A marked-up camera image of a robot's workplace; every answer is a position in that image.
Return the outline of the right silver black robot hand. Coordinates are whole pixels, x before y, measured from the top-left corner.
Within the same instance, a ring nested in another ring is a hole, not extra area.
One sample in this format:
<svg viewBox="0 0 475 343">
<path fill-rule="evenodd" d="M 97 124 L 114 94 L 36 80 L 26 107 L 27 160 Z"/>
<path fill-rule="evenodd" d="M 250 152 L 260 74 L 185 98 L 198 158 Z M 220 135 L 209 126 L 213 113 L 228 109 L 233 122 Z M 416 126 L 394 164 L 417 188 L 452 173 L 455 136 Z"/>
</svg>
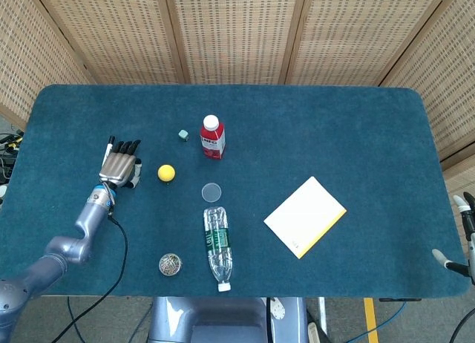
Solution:
<svg viewBox="0 0 475 343">
<path fill-rule="evenodd" d="M 474 196 L 469 192 L 463 192 L 464 198 L 453 196 L 462 218 L 462 226 L 465 238 L 468 242 L 468 264 L 460 264 L 451 261 L 438 249 L 432 249 L 434 258 L 447 270 L 456 272 L 471 279 L 474 284 Z"/>
</svg>

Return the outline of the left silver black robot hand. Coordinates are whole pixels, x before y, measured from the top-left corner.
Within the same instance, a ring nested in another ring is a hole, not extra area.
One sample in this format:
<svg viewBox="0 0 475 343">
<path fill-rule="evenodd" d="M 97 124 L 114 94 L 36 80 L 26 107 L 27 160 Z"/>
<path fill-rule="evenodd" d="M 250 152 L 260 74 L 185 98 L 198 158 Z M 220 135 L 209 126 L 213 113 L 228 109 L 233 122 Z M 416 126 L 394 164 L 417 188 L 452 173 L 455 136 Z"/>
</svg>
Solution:
<svg viewBox="0 0 475 343">
<path fill-rule="evenodd" d="M 111 188 L 125 187 L 134 189 L 140 181 L 142 161 L 135 156 L 141 140 L 115 141 L 115 136 L 108 139 L 99 179 Z"/>
</svg>

